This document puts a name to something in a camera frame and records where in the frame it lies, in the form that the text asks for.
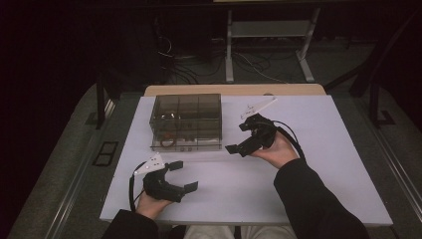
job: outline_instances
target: white paper sheet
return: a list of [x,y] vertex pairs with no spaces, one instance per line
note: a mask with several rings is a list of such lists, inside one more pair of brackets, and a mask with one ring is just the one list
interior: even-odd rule
[[[166,162],[183,160],[184,168],[167,172],[166,180],[182,186],[199,181],[198,190],[181,203],[169,205],[158,218],[171,224],[288,224],[273,180],[277,170],[264,160],[229,154],[224,145],[250,136],[240,131],[247,104],[271,97],[222,97],[223,147],[220,151],[162,152]],[[278,96],[260,114],[289,125],[297,135],[308,165],[321,177],[343,206],[366,225],[391,225],[369,175],[330,96]],[[129,209],[128,180],[133,170],[154,154],[150,149],[149,118],[155,97],[141,98],[127,136],[102,220],[111,221],[120,209]],[[135,181],[140,191],[142,177]]]

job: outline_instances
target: hand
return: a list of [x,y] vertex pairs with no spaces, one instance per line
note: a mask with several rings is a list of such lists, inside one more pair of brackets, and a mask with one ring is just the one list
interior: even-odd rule
[[261,157],[276,168],[281,168],[286,163],[299,158],[289,140],[278,131],[271,147],[258,149],[251,155]]
[[157,200],[142,192],[137,203],[136,213],[154,220],[172,201]]

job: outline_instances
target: gray pants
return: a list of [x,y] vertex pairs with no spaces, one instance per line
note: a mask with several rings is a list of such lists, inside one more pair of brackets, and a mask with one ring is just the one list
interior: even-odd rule
[[[189,226],[184,239],[234,239],[234,226]],[[297,239],[290,226],[242,226],[243,239]]]

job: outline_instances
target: transparent plastic box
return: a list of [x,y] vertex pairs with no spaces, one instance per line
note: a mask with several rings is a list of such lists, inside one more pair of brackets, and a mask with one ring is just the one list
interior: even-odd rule
[[149,124],[153,151],[221,149],[221,95],[157,96]]

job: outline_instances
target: black sleeve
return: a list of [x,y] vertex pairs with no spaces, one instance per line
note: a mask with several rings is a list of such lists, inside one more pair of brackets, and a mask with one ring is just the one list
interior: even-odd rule
[[274,185],[299,239],[369,239],[359,219],[341,205],[304,160],[286,163]]
[[158,239],[158,227],[153,220],[145,216],[120,210],[109,225],[103,238]]

